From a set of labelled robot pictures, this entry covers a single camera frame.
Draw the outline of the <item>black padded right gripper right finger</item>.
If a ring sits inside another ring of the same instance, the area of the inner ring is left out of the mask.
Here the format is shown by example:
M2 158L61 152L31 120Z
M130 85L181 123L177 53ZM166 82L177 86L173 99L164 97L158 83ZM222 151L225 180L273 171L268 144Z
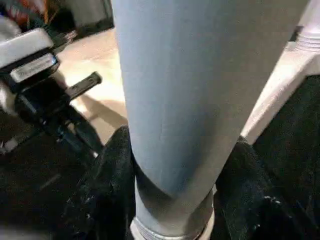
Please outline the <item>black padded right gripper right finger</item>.
M303 212L253 146L240 136L217 181L219 210L231 240L318 240L320 227Z

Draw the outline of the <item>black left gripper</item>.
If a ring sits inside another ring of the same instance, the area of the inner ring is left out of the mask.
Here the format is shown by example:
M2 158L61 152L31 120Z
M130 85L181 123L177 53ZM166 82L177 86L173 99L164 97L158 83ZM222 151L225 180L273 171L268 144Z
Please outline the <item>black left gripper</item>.
M52 52L36 52L0 67L0 80L14 94L14 109L25 122L82 157L98 154L102 142L90 123L71 106L71 101L102 82L97 72L65 87L54 75L60 65Z

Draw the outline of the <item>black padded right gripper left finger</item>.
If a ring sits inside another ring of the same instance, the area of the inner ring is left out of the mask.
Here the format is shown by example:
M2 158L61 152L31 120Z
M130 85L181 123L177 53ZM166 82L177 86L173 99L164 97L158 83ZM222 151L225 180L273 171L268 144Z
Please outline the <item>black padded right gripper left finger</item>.
M136 214L129 128L118 128L80 180L65 207L72 240L131 240Z

